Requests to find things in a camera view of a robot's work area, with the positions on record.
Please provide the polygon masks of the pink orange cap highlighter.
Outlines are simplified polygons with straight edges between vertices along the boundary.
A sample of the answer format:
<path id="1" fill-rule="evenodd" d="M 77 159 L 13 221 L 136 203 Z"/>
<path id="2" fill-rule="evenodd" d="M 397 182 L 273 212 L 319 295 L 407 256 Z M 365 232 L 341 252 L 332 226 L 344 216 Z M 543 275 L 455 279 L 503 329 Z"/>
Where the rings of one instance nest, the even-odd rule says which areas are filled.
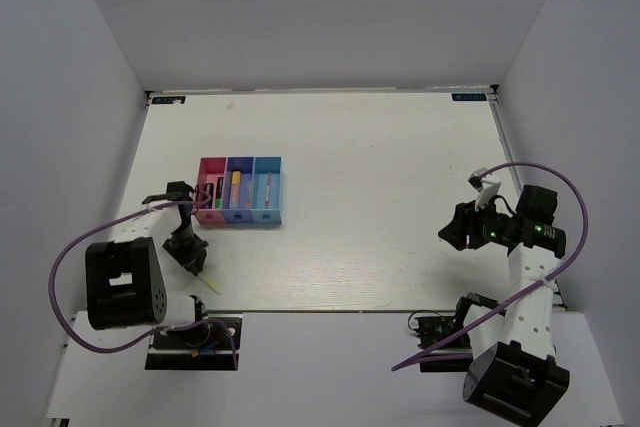
<path id="1" fill-rule="evenodd" d="M 230 194 L 229 194 L 230 209 L 236 209 L 239 205 L 241 180 L 242 180 L 242 173 L 240 171 L 233 171 L 231 174 Z"/>

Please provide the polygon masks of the right corner label sticker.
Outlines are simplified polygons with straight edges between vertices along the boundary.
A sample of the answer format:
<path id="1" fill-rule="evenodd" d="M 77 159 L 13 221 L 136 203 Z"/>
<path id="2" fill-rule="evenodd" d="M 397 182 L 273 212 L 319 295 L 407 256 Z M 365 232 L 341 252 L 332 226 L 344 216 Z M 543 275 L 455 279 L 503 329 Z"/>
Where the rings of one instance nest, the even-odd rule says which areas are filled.
<path id="1" fill-rule="evenodd" d="M 452 93 L 454 102 L 486 102 L 487 97 L 484 93 Z"/>

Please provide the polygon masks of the grey orange cap highlighter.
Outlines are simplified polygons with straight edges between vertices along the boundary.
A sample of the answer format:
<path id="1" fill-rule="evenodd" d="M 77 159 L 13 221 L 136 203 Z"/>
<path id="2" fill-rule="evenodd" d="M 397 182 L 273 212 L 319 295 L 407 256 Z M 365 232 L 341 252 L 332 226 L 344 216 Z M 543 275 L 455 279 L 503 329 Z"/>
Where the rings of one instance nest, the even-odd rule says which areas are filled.
<path id="1" fill-rule="evenodd" d="M 246 189 L 245 189 L 245 203 L 244 203 L 244 209 L 245 210 L 250 210 L 251 209 L 251 204 L 252 204 L 252 199 L 253 199 L 253 185 L 254 185 L 254 180 L 253 180 L 253 176 L 249 176 L 248 180 L 246 181 Z"/>

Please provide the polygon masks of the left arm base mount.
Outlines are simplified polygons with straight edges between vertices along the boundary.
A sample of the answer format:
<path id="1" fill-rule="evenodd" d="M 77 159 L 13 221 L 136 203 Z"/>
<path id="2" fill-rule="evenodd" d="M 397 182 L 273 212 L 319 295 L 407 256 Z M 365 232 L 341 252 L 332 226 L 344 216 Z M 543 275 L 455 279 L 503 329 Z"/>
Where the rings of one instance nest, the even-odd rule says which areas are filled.
<path id="1" fill-rule="evenodd" d="M 146 354 L 148 371 L 236 371 L 240 359 L 242 313 L 214 313 L 225 324 L 199 328 L 195 333 L 155 335 Z"/>

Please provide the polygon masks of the thin yellow pen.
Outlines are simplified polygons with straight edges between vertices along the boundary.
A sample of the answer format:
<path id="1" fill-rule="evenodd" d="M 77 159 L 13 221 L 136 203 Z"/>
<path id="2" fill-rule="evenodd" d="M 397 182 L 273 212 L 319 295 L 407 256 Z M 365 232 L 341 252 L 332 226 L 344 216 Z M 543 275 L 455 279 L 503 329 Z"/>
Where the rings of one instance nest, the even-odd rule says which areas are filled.
<path id="1" fill-rule="evenodd" d="M 221 292 L 219 290 L 219 288 L 217 287 L 217 285 L 210 280 L 209 278 L 207 278 L 206 276 L 204 276 L 203 274 L 199 274 L 197 276 L 197 278 L 204 284 L 206 285 L 212 292 L 214 292 L 216 295 L 220 295 Z"/>

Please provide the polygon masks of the pink container bin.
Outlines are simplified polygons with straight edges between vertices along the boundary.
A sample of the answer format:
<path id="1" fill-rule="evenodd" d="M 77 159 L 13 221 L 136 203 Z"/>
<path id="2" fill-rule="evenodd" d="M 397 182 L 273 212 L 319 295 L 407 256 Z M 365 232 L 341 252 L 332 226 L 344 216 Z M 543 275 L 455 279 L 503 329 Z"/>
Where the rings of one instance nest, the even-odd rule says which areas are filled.
<path id="1" fill-rule="evenodd" d="M 221 212 L 226 157 L 206 157 L 200 159 L 197 176 L 197 200 L 201 205 L 195 217 L 201 225 L 220 225 L 225 222 Z"/>

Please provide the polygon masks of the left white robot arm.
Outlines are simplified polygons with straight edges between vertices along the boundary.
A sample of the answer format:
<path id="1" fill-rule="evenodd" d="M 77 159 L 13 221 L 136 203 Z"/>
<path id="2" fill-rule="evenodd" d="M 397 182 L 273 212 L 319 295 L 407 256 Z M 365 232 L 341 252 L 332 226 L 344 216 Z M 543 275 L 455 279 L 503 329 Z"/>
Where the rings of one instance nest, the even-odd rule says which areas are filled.
<path id="1" fill-rule="evenodd" d="M 193 230 L 192 212 L 212 195 L 184 181 L 149 195 L 142 211 L 85 251 L 87 313 L 91 326 L 108 330 L 135 326 L 177 328 L 188 345 L 199 346 L 211 334 L 211 321 L 196 295 L 172 294 L 164 265 L 202 272 L 208 243 Z"/>

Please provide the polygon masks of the black green cap marker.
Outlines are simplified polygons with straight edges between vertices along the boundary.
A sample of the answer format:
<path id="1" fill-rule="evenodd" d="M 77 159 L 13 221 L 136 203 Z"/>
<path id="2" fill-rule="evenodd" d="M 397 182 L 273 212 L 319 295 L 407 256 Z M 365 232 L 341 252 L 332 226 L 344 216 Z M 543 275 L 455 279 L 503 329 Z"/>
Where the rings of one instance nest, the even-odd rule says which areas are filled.
<path id="1" fill-rule="evenodd" d="M 220 176 L 216 179 L 215 200 L 214 200 L 215 209 L 221 208 L 223 187 L 224 187 L 224 177 Z"/>

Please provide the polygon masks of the light blue container bin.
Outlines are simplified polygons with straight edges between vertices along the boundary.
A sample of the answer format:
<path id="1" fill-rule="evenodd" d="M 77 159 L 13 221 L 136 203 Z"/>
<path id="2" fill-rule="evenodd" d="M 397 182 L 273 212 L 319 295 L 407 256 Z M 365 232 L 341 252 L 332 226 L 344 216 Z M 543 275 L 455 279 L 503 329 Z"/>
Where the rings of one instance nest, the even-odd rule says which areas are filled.
<path id="1" fill-rule="evenodd" d="M 280 225 L 282 158 L 256 157 L 253 167 L 251 215 L 258 224 Z"/>

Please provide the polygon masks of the left corner label sticker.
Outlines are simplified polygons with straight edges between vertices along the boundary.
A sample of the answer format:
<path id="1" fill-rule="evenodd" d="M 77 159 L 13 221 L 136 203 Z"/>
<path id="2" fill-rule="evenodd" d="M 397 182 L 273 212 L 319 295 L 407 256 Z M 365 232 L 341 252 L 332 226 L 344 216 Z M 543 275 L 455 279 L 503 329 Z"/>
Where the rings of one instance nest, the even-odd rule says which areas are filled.
<path id="1" fill-rule="evenodd" d="M 152 105 L 180 105 L 186 101 L 185 96 L 155 96 L 151 99 Z"/>

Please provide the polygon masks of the dark blue container bin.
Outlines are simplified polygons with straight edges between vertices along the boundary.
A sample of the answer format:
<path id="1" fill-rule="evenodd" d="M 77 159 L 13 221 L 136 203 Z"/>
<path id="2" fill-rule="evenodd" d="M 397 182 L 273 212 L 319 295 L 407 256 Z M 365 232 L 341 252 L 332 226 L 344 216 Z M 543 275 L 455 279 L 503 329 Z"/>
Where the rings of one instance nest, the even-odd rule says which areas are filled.
<path id="1" fill-rule="evenodd" d="M 221 212 L 227 224 L 249 223 L 254 180 L 254 157 L 228 157 Z"/>

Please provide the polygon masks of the corner label sticker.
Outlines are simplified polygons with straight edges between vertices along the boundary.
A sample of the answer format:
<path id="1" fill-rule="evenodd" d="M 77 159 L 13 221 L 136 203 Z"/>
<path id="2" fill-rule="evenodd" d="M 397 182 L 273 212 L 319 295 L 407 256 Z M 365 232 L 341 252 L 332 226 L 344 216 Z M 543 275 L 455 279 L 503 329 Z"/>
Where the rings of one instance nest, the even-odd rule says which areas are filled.
<path id="1" fill-rule="evenodd" d="M 185 96 L 155 96 L 151 99 L 152 105 L 180 105 L 186 101 Z"/>
<path id="2" fill-rule="evenodd" d="M 486 102 L 487 97 L 484 93 L 452 93 L 454 102 Z"/>

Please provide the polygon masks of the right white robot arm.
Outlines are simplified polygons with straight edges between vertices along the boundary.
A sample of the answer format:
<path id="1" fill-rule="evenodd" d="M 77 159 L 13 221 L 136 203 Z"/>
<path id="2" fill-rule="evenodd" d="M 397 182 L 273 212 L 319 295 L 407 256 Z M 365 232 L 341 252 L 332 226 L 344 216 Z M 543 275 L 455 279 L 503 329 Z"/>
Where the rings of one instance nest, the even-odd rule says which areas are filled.
<path id="1" fill-rule="evenodd" d="M 495 205 L 499 188 L 483 182 L 477 198 L 457 205 L 438 236 L 458 251 L 489 243 L 505 247 L 511 295 L 536 281 L 542 285 L 487 321 L 473 310 L 455 316 L 451 331 L 472 350 L 464 401 L 517 426 L 538 426 L 570 383 L 569 371 L 555 360 L 554 291 L 546 279 L 565 255 L 566 234 L 553 225 L 556 192 L 527 185 L 516 207 L 501 213 Z"/>

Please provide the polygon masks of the black purple cap marker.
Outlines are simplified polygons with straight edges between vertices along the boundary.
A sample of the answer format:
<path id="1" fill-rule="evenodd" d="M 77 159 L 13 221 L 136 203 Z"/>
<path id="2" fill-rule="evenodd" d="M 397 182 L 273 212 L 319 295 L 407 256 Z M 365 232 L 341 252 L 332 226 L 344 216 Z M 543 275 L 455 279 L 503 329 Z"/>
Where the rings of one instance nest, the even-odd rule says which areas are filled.
<path id="1" fill-rule="evenodd" d="M 212 183 L 206 183 L 204 185 L 204 200 L 205 202 L 202 204 L 203 209 L 211 209 L 213 205 L 215 194 L 215 187 Z"/>

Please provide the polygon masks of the thin pink pen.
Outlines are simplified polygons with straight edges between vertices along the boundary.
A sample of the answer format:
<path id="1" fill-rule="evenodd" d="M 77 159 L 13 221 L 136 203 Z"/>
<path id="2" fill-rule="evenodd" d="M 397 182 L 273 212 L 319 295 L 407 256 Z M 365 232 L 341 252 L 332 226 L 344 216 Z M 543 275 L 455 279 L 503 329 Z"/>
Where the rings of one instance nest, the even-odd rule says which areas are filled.
<path id="1" fill-rule="evenodd" d="M 265 186 L 265 201 L 264 208 L 268 209 L 270 207 L 270 194 L 271 194 L 271 184 L 272 184 L 272 173 L 269 172 L 267 174 L 266 186 Z"/>

